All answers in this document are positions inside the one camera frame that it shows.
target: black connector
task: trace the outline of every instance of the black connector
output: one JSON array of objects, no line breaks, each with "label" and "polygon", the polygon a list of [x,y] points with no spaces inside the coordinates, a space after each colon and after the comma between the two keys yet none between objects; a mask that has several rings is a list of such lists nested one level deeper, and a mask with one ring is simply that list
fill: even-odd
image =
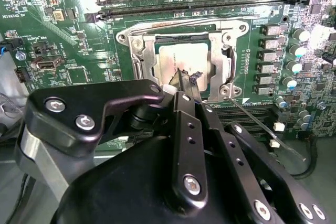
[{"label": "black connector", "polygon": [[6,51],[13,51],[18,47],[23,46],[23,40],[21,38],[6,39],[0,42],[0,48],[5,48]]}]

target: silver screw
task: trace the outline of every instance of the silver screw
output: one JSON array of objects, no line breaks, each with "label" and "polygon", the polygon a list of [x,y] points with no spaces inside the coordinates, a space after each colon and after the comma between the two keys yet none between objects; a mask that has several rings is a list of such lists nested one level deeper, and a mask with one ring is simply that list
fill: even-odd
[{"label": "silver screw", "polygon": [[21,60],[21,61],[23,61],[23,60],[26,60],[26,59],[27,59],[27,56],[26,56],[26,54],[25,54],[24,52],[22,52],[22,51],[18,51],[18,52],[16,52],[16,54],[15,54],[15,58],[16,58],[17,60]]},{"label": "silver screw", "polygon": [[304,204],[300,203],[300,208],[302,210],[302,212],[304,213],[305,216],[307,216],[308,219],[312,220],[313,219],[313,214],[311,213],[311,211],[308,209],[308,207],[306,207]]},{"label": "silver screw", "polygon": [[321,209],[318,208],[318,206],[313,205],[313,209],[315,210],[318,217],[320,217],[320,219],[325,220],[326,217],[325,217],[324,213],[321,211]]},{"label": "silver screw", "polygon": [[238,125],[235,125],[235,129],[236,129],[236,131],[238,131],[239,133],[241,133],[241,132],[242,132],[242,128],[241,128],[241,127],[239,127]]},{"label": "silver screw", "polygon": [[79,115],[76,118],[76,125],[82,130],[90,131],[94,128],[94,120],[88,115]]},{"label": "silver screw", "polygon": [[320,102],[320,103],[318,103],[317,106],[316,106],[316,108],[317,108],[318,110],[325,110],[326,107],[327,107],[327,105],[326,105],[325,102]]},{"label": "silver screw", "polygon": [[132,46],[136,51],[141,51],[143,49],[143,41],[135,39],[132,41]]},{"label": "silver screw", "polygon": [[271,219],[271,213],[268,210],[268,208],[265,206],[264,203],[262,203],[259,200],[254,201],[254,207],[257,210],[257,213],[264,219],[264,220],[270,220]]},{"label": "silver screw", "polygon": [[198,195],[201,192],[199,182],[192,176],[184,177],[184,186],[192,195]]},{"label": "silver screw", "polygon": [[209,105],[206,105],[205,109],[210,113],[214,111]]},{"label": "silver screw", "polygon": [[52,112],[59,113],[65,110],[65,104],[58,99],[50,99],[46,101],[46,108]]}]

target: capacitor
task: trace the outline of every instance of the capacitor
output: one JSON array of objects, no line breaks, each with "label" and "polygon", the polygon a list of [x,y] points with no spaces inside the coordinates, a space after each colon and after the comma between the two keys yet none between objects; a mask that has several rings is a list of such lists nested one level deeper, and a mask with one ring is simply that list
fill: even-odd
[{"label": "capacitor", "polygon": [[282,84],[285,85],[287,88],[289,89],[293,89],[296,87],[297,85],[297,82],[293,80],[292,77],[285,77],[283,80],[282,80]]},{"label": "capacitor", "polygon": [[302,119],[299,119],[297,121],[298,126],[300,126],[300,129],[305,131],[308,128],[308,123],[304,122]]},{"label": "capacitor", "polygon": [[30,63],[30,67],[33,68],[33,69],[37,69],[37,63],[42,61],[43,60],[43,57],[42,56],[38,56],[36,57],[35,60],[33,60],[31,63]]},{"label": "capacitor", "polygon": [[311,115],[308,113],[307,110],[302,110],[300,113],[299,113],[299,117],[301,117],[301,119],[305,122],[305,123],[308,123],[310,118],[311,118]]},{"label": "capacitor", "polygon": [[299,44],[294,44],[289,48],[289,52],[296,57],[302,57],[307,53],[307,49],[305,47],[301,47]]},{"label": "capacitor", "polygon": [[302,28],[296,29],[293,33],[293,38],[298,39],[301,42],[308,41],[310,38],[310,32]]},{"label": "capacitor", "polygon": [[277,97],[275,99],[275,102],[279,106],[279,108],[284,108],[287,105],[287,103],[284,101],[284,99],[282,97]]},{"label": "capacitor", "polygon": [[298,73],[302,70],[302,65],[294,60],[291,60],[287,63],[286,68],[293,73]]}]

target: black cable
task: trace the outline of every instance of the black cable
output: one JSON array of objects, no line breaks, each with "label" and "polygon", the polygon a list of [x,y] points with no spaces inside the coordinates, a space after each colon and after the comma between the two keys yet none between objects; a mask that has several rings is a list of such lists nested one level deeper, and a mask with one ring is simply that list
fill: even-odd
[{"label": "black cable", "polygon": [[14,208],[13,208],[12,212],[8,216],[7,220],[5,221],[5,224],[9,224],[11,222],[12,218],[14,217],[14,214],[16,213],[17,209],[20,206],[20,203],[21,203],[24,191],[25,191],[25,185],[26,185],[27,178],[28,178],[28,174],[24,174],[23,178],[22,178],[22,182],[21,182],[21,188],[20,188],[19,196],[16,199],[16,202],[15,202],[15,205],[14,205]]},{"label": "black cable", "polygon": [[315,170],[316,165],[317,165],[317,137],[315,135],[310,135],[308,137],[308,142],[310,145],[310,163],[307,167],[307,169],[300,174],[292,174],[294,179],[304,179],[309,177]]}]

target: metal lever arm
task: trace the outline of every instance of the metal lever arm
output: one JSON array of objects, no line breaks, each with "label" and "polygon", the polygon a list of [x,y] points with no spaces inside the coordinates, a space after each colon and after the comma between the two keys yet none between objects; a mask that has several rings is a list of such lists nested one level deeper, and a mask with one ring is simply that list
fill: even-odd
[{"label": "metal lever arm", "polygon": [[216,142],[235,181],[241,204],[237,208],[242,211],[238,217],[243,218],[242,223],[284,223],[268,204],[236,138],[224,131],[210,106],[201,103],[197,111],[202,118],[203,134]]},{"label": "metal lever arm", "polygon": [[330,223],[317,201],[237,123],[225,131],[234,135],[244,154],[254,162],[254,173],[264,179],[275,194],[277,213],[286,223]]}]

